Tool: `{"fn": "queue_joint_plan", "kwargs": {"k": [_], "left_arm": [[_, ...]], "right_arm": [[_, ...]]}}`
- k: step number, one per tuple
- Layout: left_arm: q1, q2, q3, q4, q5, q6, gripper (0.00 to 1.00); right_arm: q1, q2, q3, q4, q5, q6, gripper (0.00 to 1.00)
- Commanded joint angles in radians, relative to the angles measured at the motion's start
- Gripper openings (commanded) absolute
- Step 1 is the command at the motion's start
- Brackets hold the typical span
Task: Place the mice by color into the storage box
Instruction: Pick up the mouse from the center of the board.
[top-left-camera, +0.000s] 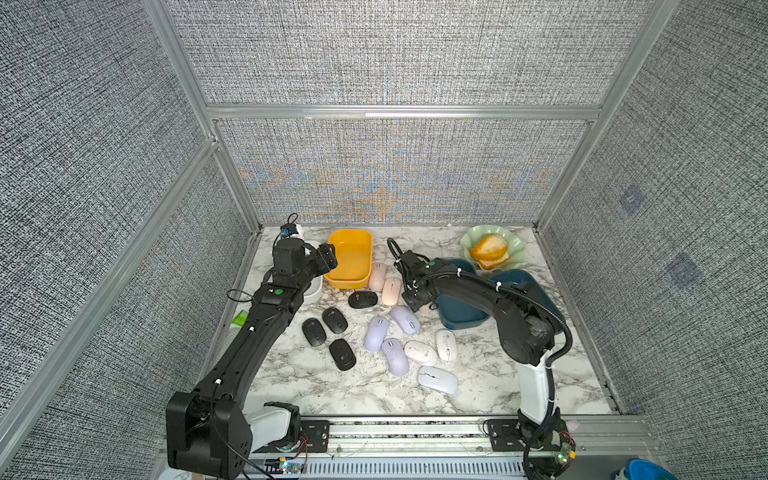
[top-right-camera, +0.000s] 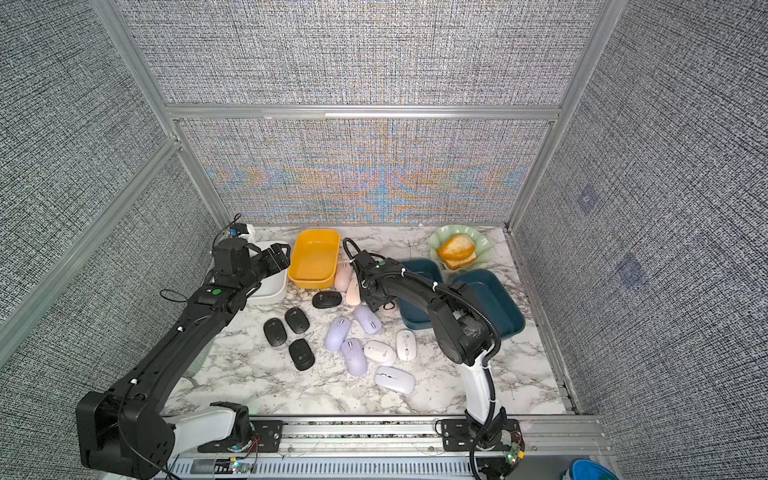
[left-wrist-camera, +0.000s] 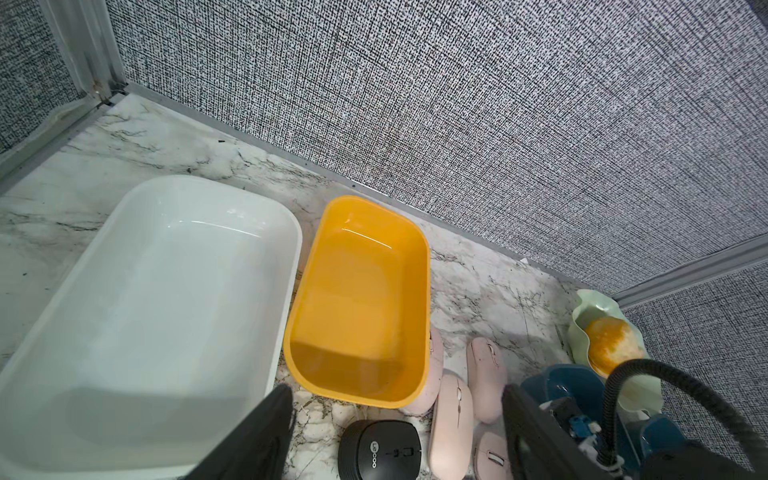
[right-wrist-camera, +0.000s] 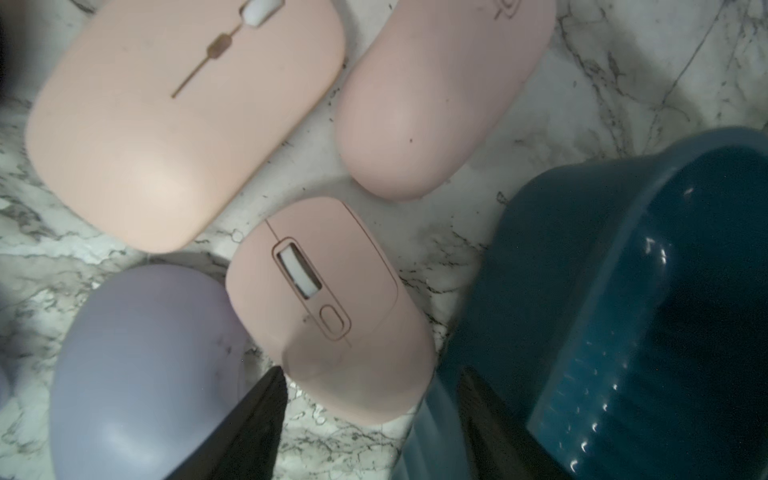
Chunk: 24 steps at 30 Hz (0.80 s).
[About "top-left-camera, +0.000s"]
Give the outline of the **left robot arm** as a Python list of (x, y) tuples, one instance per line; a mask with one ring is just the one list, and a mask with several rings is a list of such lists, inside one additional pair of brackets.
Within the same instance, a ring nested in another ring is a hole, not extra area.
[(234, 340), (191, 391), (174, 393), (166, 406), (167, 460), (173, 469), (235, 479), (256, 449), (242, 411), (250, 385), (311, 282), (338, 266), (333, 245), (315, 248), (298, 237), (279, 240), (272, 258)]

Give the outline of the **teal storage box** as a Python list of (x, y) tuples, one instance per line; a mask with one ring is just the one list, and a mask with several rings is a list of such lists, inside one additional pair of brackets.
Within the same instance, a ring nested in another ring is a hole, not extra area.
[(454, 297), (440, 295), (437, 311), (442, 325), (448, 330), (464, 330), (482, 325), (489, 315), (476, 307)]
[(562, 313), (531, 274), (513, 269), (491, 283), (488, 303), (502, 342), (547, 343), (564, 332)]

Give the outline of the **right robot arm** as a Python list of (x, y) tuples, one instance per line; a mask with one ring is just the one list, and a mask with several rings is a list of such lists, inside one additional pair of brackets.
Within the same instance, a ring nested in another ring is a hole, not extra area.
[(552, 430), (557, 413), (552, 367), (571, 350), (573, 334), (542, 294), (525, 284), (493, 282), (411, 250), (397, 253), (394, 266), (404, 281), (402, 298), (412, 311), (447, 296), (495, 319), (499, 344), (518, 368), (519, 418), (535, 435)]

